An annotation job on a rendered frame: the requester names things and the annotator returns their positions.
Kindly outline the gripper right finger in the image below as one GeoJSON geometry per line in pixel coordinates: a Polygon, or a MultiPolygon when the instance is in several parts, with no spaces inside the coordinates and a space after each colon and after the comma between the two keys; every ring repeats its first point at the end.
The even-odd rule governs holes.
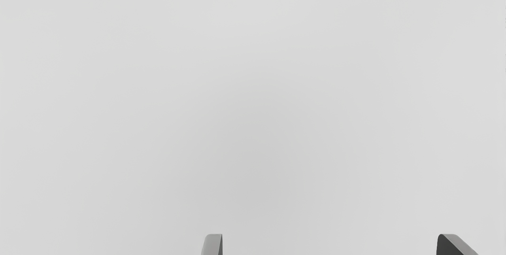
{"type": "Polygon", "coordinates": [[[456,234],[440,234],[437,239],[436,255],[478,255],[456,234]]]}

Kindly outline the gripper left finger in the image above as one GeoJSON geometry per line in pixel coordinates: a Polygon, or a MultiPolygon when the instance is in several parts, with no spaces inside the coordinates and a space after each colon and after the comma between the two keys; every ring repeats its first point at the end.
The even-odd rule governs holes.
{"type": "Polygon", "coordinates": [[[201,255],[223,255],[223,234],[206,235],[201,255]]]}

